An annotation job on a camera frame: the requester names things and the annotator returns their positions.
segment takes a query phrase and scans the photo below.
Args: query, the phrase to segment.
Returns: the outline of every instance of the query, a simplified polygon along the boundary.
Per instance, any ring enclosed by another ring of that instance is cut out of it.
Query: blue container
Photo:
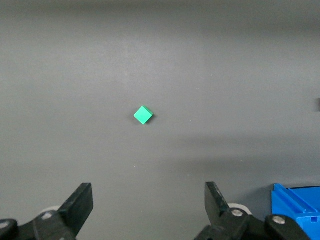
[[[320,186],[285,188],[274,184],[272,213],[294,219],[312,240],[320,240]]]

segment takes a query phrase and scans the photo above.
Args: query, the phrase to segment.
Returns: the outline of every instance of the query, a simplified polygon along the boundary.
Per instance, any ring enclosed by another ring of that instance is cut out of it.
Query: small green block
[[[140,109],[134,114],[134,117],[143,125],[148,122],[153,113],[146,106],[140,107]]]

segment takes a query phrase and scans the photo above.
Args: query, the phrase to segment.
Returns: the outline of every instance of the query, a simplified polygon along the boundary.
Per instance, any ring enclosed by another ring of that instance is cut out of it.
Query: robotic claw
[[[83,183],[58,211],[47,211],[18,226],[14,219],[0,220],[0,240],[75,240],[90,215],[91,183]],[[211,225],[195,240],[310,240],[291,218],[269,215],[265,222],[239,208],[230,208],[214,182],[205,184],[205,209]]]

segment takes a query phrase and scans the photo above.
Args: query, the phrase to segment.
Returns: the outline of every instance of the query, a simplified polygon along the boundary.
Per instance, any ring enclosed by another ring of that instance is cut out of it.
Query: silver bolt
[[[235,217],[242,217],[242,215],[244,214],[242,211],[238,210],[238,209],[234,209],[232,210],[232,214]]]
[[[47,220],[52,217],[52,213],[46,212],[41,218],[42,220]]]
[[[280,216],[274,216],[273,218],[272,218],[272,220],[276,223],[276,224],[281,224],[281,225],[283,225],[283,224],[285,224],[286,223],[286,220],[284,220],[282,217],[280,217]]]
[[[5,229],[6,227],[8,227],[9,226],[9,222],[8,221],[5,221],[5,222],[3,222],[3,223],[0,223],[0,230],[1,229]]]

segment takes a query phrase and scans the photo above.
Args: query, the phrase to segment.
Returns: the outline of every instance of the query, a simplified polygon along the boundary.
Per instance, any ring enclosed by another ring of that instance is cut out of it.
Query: gray surface
[[[320,185],[318,0],[73,2],[0,3],[0,218],[91,182],[79,240],[191,240],[205,181]]]

